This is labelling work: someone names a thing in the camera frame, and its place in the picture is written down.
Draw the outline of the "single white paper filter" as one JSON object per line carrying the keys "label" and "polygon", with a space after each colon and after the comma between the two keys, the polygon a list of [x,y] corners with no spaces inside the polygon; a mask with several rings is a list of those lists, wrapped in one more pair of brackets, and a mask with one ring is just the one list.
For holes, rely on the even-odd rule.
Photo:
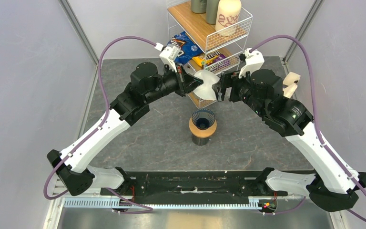
{"label": "single white paper filter", "polygon": [[195,88],[193,93],[203,100],[217,100],[213,85],[218,83],[220,78],[208,70],[199,70],[194,74],[194,77],[201,79],[203,84]]}

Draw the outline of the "wooden ring dripper stand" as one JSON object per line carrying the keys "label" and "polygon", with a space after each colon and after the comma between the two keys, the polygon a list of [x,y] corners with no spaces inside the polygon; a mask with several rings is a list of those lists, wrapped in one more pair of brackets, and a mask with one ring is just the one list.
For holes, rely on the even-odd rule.
{"label": "wooden ring dripper stand", "polygon": [[199,138],[207,138],[207,137],[212,136],[216,132],[217,121],[215,121],[209,128],[207,128],[205,130],[201,130],[193,123],[192,118],[190,118],[189,129],[194,136],[199,137]]}

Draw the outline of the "dark glass carafe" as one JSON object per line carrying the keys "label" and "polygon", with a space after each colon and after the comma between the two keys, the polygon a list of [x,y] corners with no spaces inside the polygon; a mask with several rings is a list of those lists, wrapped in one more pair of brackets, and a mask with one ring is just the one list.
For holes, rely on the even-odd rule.
{"label": "dark glass carafe", "polygon": [[192,142],[198,146],[206,145],[209,142],[209,137],[198,137],[192,134]]}

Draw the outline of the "blue ribbed coffee dripper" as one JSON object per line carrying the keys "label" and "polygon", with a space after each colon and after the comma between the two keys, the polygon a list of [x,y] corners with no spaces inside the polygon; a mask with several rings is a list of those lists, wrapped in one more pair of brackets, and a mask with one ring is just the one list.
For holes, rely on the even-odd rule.
{"label": "blue ribbed coffee dripper", "polygon": [[206,130],[215,123],[215,114],[209,109],[198,109],[192,114],[192,123],[200,130]]}

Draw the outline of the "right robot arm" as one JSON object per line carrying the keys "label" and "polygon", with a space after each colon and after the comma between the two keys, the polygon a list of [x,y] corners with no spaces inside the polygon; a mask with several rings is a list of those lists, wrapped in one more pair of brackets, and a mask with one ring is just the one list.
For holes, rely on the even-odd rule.
{"label": "right robot arm", "polygon": [[334,151],[328,152],[315,131],[313,115],[298,100],[287,98],[283,80],[272,70],[223,73],[212,90],[220,100],[230,88],[230,102],[243,102],[272,130],[293,144],[313,166],[310,174],[283,172],[265,168],[256,179],[256,191],[269,195],[273,191],[306,196],[328,212],[347,210],[358,201],[357,191],[366,187],[366,172],[351,168]]}

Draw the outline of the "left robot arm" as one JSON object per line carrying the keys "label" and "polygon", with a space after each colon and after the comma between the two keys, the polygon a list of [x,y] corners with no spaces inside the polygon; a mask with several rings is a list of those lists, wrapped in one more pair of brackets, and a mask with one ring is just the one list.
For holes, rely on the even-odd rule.
{"label": "left robot arm", "polygon": [[47,154],[66,193],[78,196],[89,188],[102,187],[109,187],[119,195],[128,193],[131,183],[121,168],[97,168],[90,166],[90,162],[116,136],[146,115],[150,103],[171,93],[184,97],[203,84],[202,79],[187,73],[181,65],[175,69],[164,65],[163,75],[159,75],[157,66],[151,62],[137,65],[130,79],[87,133],[69,147]]}

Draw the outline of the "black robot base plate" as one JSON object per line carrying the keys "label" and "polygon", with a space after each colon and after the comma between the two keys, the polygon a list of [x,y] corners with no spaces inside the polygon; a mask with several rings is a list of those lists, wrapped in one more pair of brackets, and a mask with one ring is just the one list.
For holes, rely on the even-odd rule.
{"label": "black robot base plate", "polygon": [[262,171],[139,171],[124,172],[114,191],[149,204],[246,204],[249,197],[272,198],[261,181]]}

